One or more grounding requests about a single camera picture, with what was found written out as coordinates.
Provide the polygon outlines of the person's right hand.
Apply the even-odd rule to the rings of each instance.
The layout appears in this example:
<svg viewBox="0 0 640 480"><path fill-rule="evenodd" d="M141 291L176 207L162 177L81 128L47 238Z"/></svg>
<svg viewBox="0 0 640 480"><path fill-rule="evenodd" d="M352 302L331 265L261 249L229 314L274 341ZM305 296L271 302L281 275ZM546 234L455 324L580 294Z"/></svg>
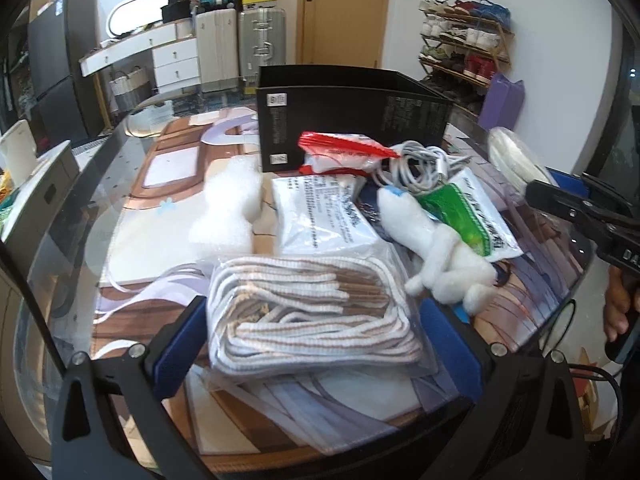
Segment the person's right hand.
<svg viewBox="0 0 640 480"><path fill-rule="evenodd" d="M627 313L639 310L639 296L631 298L624 284L624 274L617 266L608 267L608 287L603 308L603 330L608 342L613 342L629 328Z"/></svg>

